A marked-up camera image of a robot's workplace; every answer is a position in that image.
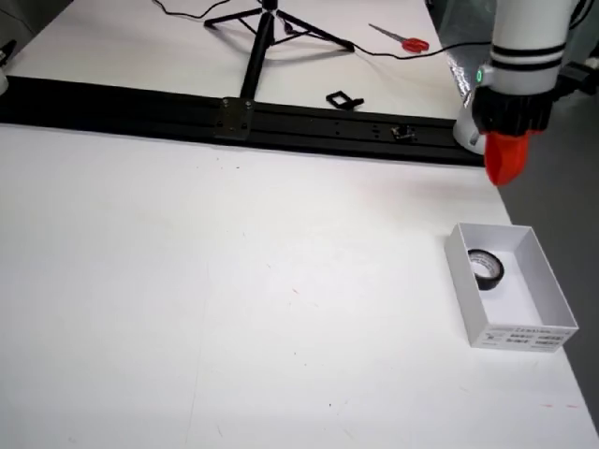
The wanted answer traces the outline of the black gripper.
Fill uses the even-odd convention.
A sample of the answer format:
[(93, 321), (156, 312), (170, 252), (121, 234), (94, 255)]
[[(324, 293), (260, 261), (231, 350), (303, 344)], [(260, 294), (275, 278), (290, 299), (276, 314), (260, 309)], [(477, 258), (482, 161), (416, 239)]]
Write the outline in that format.
[[(513, 181), (525, 168), (528, 133), (547, 129), (552, 107), (553, 92), (511, 95), (488, 86), (475, 89), (472, 116), (477, 130), (487, 134), (485, 168), (493, 185)], [(504, 136), (513, 138), (508, 141)]]

